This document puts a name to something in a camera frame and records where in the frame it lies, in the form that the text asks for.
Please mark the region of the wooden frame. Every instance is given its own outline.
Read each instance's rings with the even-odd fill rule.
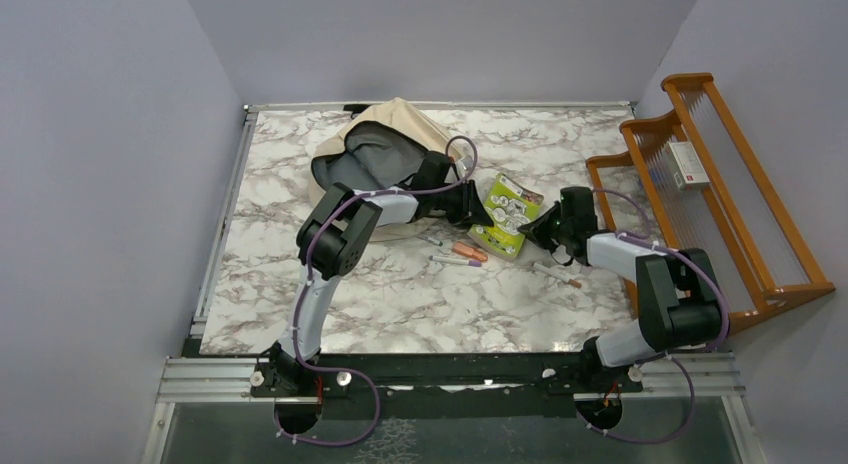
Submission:
[[[757,160],[733,114],[715,87],[712,75],[706,73],[672,75],[663,80],[662,87],[668,94],[674,109],[654,119],[636,119],[623,123],[620,130],[627,143],[628,152],[617,156],[596,156],[588,159],[586,166],[589,169],[592,184],[596,187],[603,186],[598,168],[635,167],[666,244],[671,247],[681,247],[685,243],[681,242],[678,229],[675,229],[673,219],[669,217],[668,209],[666,209],[667,204],[663,202],[660,193],[657,191],[654,177],[648,170],[646,160],[659,152],[662,146],[670,140],[688,140],[692,142],[710,178],[710,187],[701,191],[706,208],[715,221],[719,234],[727,246],[732,262],[739,272],[745,290],[754,305],[754,309],[750,311],[731,313],[731,333],[735,334],[748,329],[833,292],[833,284],[825,278],[810,249],[801,237],[798,228]],[[685,95],[694,95],[701,101],[704,101],[702,98],[706,96],[713,106],[721,125],[730,136],[736,151],[803,269],[808,280],[807,283],[794,285],[775,283],[766,261],[708,151],[708,146],[687,107]],[[599,204],[608,227],[614,229],[612,212],[605,196],[599,196]],[[636,286],[628,282],[627,292],[633,310],[638,314]]]

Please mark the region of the white box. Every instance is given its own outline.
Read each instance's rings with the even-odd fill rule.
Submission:
[[[710,185],[707,171],[691,142],[669,142],[663,146],[662,152],[677,190],[701,189]]]

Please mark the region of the marble table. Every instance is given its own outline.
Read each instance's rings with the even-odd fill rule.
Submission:
[[[480,193],[506,172],[545,195],[589,185],[586,158],[625,150],[618,126],[632,116],[612,110],[426,110],[452,133],[475,140]],[[244,177],[215,283],[203,354],[257,353],[286,327],[297,287],[295,234],[312,206],[306,191],[315,147],[350,119],[341,111],[267,111],[258,116]],[[604,176],[609,187],[641,195],[635,172]],[[611,199],[620,228],[640,226],[628,204]],[[465,240],[447,223],[427,232]],[[324,352],[572,351],[632,319],[622,281],[579,266],[560,268],[577,289],[532,269],[555,265],[532,244],[512,263],[491,258],[482,268],[428,260],[439,249],[420,239],[372,243],[339,286],[324,324]]]

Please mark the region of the purple marker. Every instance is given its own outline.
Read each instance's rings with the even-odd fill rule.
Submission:
[[[445,264],[456,264],[458,266],[482,267],[483,263],[474,259],[456,259],[453,257],[430,256],[433,262],[443,262]]]

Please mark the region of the beige bag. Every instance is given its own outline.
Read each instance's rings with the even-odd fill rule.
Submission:
[[[344,154],[346,150],[345,137],[354,127],[366,121],[377,122],[400,132],[428,150],[444,152],[450,139],[447,129],[425,116],[412,104],[396,97],[389,102],[369,107],[350,121],[350,124],[345,126],[338,134],[321,143],[312,156],[313,163],[319,157]],[[464,157],[464,154],[456,146],[452,146],[450,156],[458,161]],[[310,166],[308,190],[309,199],[313,205],[318,204],[318,201],[324,197],[324,189],[321,188],[315,178],[315,167],[313,165]],[[371,241],[413,237],[427,229],[433,222],[435,222],[435,219],[422,218],[408,224],[379,227],[371,236]]]

